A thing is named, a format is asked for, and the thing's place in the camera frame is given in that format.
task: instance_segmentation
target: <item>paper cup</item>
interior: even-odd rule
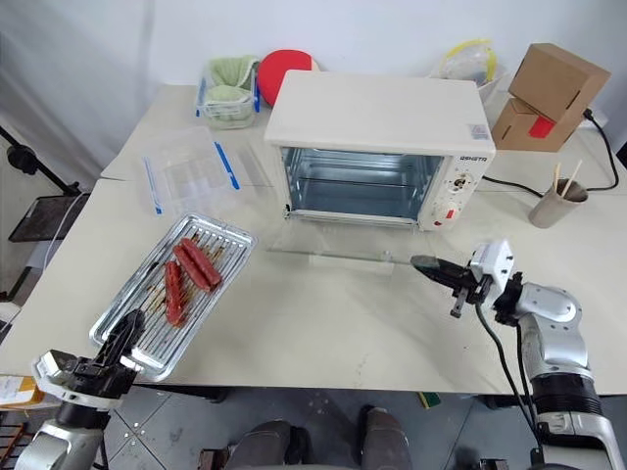
[[[557,191],[553,186],[545,193],[535,208],[529,212],[529,221],[539,228],[549,228],[569,212],[588,200],[588,191],[577,181],[573,181],[562,198],[561,192],[567,179],[560,179]]]

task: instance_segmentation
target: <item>chopsticks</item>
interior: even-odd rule
[[[572,175],[570,176],[570,178],[568,179],[568,181],[566,181],[566,185],[564,186],[564,189],[561,191],[561,197],[563,198],[566,195],[566,191],[568,191],[568,188],[570,188],[570,185],[572,184],[573,180],[575,179],[575,176],[577,175],[577,171],[579,171],[579,168],[581,167],[581,160],[579,161],[579,163],[577,164],[577,166],[575,166],[575,170],[572,172]]]
[[[557,183],[559,182],[559,169],[561,168],[561,163],[557,162],[555,168],[553,169],[553,189],[557,192]]]

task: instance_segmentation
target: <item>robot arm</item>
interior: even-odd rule
[[[33,364],[41,390],[62,400],[55,419],[46,421],[16,464],[17,470],[91,468],[109,423],[137,371],[124,365],[144,329],[144,313],[127,314],[109,334],[96,357],[49,351]],[[103,461],[106,468],[104,451]]]
[[[520,327],[522,360],[538,413],[535,432],[542,451],[537,454],[544,462],[586,470],[625,469],[595,392],[579,333],[582,309],[575,298],[563,289],[523,284],[519,272],[509,279],[513,255],[506,241],[480,246],[467,267],[430,257],[413,257],[411,263],[453,289],[457,301],[452,316],[459,317],[462,305],[469,303],[484,310],[492,307],[499,323]]]

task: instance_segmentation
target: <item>tiled floor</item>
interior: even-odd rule
[[[512,470],[528,468],[533,440],[518,409],[491,410],[466,396],[441,398],[424,409],[413,393],[238,388],[213,404],[134,387],[106,430],[107,453],[112,470],[195,470],[201,449],[234,444],[258,424],[282,418],[309,430],[317,463],[356,468],[351,450],[358,412],[371,403],[401,421],[416,470],[457,470],[457,456],[468,454],[507,459]],[[627,397],[603,399],[603,408],[625,454]]]

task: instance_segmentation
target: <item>hot dog sausage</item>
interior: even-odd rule
[[[209,261],[203,251],[198,248],[198,245],[196,245],[189,238],[183,238],[180,241],[180,244],[185,249],[185,252],[187,252],[187,255],[192,258],[192,260],[196,263],[201,272],[205,275],[207,281],[209,281],[209,285],[212,286],[212,288],[222,282],[222,276],[219,274],[219,272],[217,272],[217,270],[212,265],[212,262]]]
[[[173,326],[184,321],[180,267],[176,261],[166,263],[166,320]]]
[[[192,260],[192,258],[187,255],[187,252],[183,249],[182,246],[176,245],[172,248],[176,259],[180,262],[180,265],[185,269],[185,272],[190,277],[192,282],[196,284],[196,286],[206,292],[211,292],[212,288],[209,284],[208,280],[203,275],[203,272],[198,268],[196,263]]]

